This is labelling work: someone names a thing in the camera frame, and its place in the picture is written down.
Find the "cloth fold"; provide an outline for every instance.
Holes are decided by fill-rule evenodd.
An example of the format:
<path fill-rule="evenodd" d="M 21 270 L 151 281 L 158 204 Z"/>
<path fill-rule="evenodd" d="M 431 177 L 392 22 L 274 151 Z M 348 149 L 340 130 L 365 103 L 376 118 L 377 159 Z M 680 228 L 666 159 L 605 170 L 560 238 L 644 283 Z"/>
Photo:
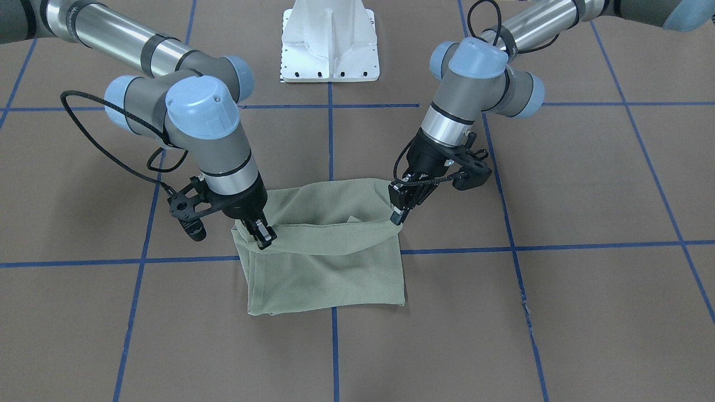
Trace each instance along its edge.
<path fill-rule="evenodd" d="M 240 221 L 232 229 L 250 315 L 339 305 L 405 304 L 398 233 L 386 180 L 319 182 L 270 190 L 264 213 L 276 232 L 260 250 Z"/>

